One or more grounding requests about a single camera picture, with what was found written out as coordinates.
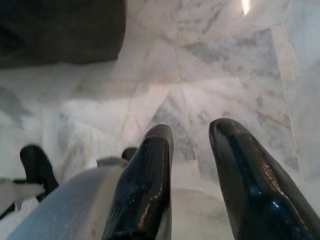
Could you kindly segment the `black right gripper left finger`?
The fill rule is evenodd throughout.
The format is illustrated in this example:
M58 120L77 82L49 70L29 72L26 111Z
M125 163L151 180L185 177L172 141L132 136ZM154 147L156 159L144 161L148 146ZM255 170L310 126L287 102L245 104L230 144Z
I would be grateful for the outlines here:
M166 124L153 126L128 161L114 192L102 240L171 240L174 140Z

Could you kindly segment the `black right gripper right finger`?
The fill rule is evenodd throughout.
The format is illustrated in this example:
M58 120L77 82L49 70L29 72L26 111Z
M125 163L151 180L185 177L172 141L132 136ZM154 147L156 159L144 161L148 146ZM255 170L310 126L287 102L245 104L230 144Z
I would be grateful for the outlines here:
M234 240L314 240L314 210L284 168L239 122L209 124Z

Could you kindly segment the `grey fabric sofa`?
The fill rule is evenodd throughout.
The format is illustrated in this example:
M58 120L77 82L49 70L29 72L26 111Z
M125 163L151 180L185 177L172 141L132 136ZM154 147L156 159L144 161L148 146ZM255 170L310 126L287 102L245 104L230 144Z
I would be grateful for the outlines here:
M118 58L128 0L0 0L0 69Z

